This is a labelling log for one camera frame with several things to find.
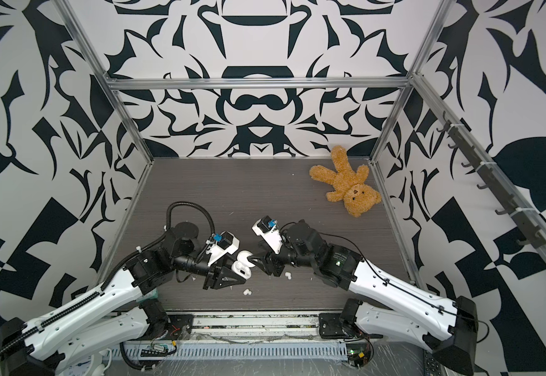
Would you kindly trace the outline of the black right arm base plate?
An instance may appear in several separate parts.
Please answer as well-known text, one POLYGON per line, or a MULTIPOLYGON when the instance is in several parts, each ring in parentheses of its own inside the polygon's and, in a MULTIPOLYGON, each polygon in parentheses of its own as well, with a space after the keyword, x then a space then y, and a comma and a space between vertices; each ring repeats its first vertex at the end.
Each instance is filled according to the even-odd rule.
POLYGON ((381 339, 383 335, 368 335, 358 329, 355 324, 349 324, 340 313, 318 314, 318 335, 324 339, 381 339))

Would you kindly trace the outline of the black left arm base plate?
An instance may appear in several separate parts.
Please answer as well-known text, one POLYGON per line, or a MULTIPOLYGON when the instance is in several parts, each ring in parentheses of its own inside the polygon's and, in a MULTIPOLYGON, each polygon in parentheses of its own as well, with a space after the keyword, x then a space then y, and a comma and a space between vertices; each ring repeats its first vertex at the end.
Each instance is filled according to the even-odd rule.
POLYGON ((191 334, 195 316, 188 313, 169 314, 169 323, 166 325, 168 337, 179 337, 183 334, 191 334))

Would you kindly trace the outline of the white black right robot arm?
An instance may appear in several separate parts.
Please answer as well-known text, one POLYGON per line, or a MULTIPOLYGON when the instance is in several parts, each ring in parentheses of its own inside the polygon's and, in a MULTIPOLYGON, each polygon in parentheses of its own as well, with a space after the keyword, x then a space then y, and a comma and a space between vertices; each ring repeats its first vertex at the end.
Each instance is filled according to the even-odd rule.
POLYGON ((327 242, 324 234, 303 220, 280 229, 265 216, 252 225, 252 231, 262 239, 262 252, 249 261, 265 274, 278 277, 286 266, 309 267, 326 285, 383 305, 376 309, 360 300, 348 302, 343 320, 351 335, 400 339, 426 350, 458 374, 474 373, 482 322, 473 300, 465 296, 451 300, 402 281, 360 251, 327 242))

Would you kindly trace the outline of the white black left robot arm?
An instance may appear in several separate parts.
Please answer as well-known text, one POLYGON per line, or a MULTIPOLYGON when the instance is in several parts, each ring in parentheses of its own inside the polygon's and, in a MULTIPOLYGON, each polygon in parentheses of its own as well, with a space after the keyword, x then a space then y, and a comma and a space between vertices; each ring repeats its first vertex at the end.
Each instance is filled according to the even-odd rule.
POLYGON ((57 375, 112 345, 145 335, 160 337, 170 321, 150 294, 179 272, 204 278, 204 289, 246 283, 235 271, 239 240, 218 233, 201 205, 177 201, 166 210, 164 233, 127 255, 103 282, 62 307, 0 328, 3 375, 57 375))

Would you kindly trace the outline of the white earbud charging case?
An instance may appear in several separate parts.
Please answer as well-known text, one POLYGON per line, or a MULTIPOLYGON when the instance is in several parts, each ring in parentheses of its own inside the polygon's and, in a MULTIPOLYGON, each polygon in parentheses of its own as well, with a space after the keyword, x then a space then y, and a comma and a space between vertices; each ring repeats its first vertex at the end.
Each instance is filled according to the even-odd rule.
POLYGON ((241 251, 236 256, 236 260, 233 262, 231 266, 231 270, 239 275, 240 277, 249 280, 252 277, 252 268, 255 267, 251 261, 249 261, 249 258, 253 256, 252 252, 249 251, 241 251))

